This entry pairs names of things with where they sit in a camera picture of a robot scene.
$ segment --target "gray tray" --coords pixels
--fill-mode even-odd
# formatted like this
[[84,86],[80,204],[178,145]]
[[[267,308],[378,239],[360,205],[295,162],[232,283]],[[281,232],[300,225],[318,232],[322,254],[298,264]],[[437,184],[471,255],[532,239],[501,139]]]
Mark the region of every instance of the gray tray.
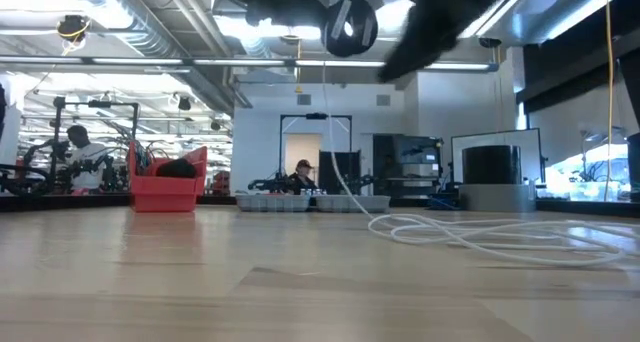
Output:
[[[356,200],[371,213],[385,213],[389,210],[391,197],[387,196],[356,196]],[[360,213],[360,208],[351,197],[343,195],[316,196],[320,212]]]
[[237,195],[238,208],[243,212],[306,212],[309,196]]

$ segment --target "white cable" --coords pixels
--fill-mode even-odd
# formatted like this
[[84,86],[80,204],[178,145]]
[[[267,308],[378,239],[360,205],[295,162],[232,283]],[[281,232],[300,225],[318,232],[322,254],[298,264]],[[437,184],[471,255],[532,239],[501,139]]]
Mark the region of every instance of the white cable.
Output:
[[[324,95],[325,109],[328,116],[328,121],[331,121],[331,109],[329,106],[329,98],[327,97],[327,83],[326,83],[326,61],[322,68],[322,92]],[[447,244],[467,247],[474,251],[482,252],[486,255],[499,258],[506,261],[519,262],[519,263],[531,263],[546,266],[555,267],[593,267],[606,263],[612,263],[621,261],[625,258],[637,258],[640,257],[638,252],[626,252],[623,249],[610,244],[605,243],[593,238],[577,236],[571,233],[563,232],[568,228],[585,228],[587,230],[599,231],[610,235],[633,239],[640,241],[640,235],[616,230],[613,228],[638,228],[637,225],[625,224],[625,223],[586,223],[579,221],[545,221],[545,222],[528,222],[519,219],[502,219],[502,220],[482,220],[482,221],[461,221],[461,222],[445,222],[439,221],[433,218],[415,215],[415,214],[388,214],[378,217],[371,215],[355,198],[351,190],[345,183],[338,163],[336,161],[336,155],[334,151],[334,139],[333,139],[333,124],[329,123],[329,142],[331,146],[331,163],[333,164],[333,170],[340,181],[340,184],[344,188],[345,192],[353,200],[353,202],[360,208],[369,219],[368,228],[369,231],[374,234],[393,240],[395,242],[413,244],[413,245],[427,245],[427,244]],[[385,220],[405,222],[409,224],[403,224],[396,226]],[[380,224],[387,228],[387,231],[381,231],[374,228],[377,224]],[[413,236],[408,236],[407,232],[412,232]],[[427,234],[434,235],[435,237],[427,237]],[[472,239],[490,238],[495,241],[497,238],[501,240],[510,238],[517,240],[516,243],[482,243],[471,242]],[[544,245],[533,244],[533,242],[556,240],[563,242],[563,245]],[[570,240],[579,241],[582,243],[590,244],[591,246],[572,246],[568,242]],[[562,260],[562,259],[547,259],[540,257],[529,257],[516,254],[510,254],[505,252],[499,252],[495,249],[503,250],[527,250],[527,251],[563,251],[574,253],[588,253],[588,254],[604,254],[604,256],[596,256],[593,259],[583,260]]]

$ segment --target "red plastic crate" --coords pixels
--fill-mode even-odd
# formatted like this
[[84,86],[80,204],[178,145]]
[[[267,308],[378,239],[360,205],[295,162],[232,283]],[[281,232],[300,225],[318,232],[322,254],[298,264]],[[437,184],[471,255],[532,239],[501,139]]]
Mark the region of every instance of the red plastic crate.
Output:
[[132,207],[136,212],[192,212],[197,196],[204,193],[207,175],[207,148],[202,147],[184,156],[196,168],[196,178],[156,177],[161,165],[171,161],[155,159],[143,175],[136,174],[135,142],[129,146],[129,176]]

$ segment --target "cap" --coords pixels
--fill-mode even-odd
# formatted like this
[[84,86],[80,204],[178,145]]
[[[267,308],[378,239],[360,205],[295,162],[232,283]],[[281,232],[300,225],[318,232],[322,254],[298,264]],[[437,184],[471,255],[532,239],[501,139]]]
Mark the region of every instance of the cap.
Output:
[[307,168],[312,168],[311,164],[309,163],[309,161],[307,160],[300,160],[298,162],[298,164],[296,165],[296,168],[300,168],[300,167],[307,167]]

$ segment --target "white shirt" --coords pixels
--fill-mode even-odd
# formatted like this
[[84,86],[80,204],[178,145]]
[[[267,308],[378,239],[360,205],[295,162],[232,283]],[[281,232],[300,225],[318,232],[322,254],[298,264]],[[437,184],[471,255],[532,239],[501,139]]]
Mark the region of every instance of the white shirt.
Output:
[[[71,154],[68,163],[78,162],[82,164],[86,160],[95,162],[98,158],[105,155],[104,145],[100,143],[90,143],[82,148],[78,148]],[[101,164],[96,172],[82,172],[80,175],[73,179],[72,189],[79,190],[83,188],[96,189],[100,187],[102,183],[102,173],[104,172],[104,165]]]

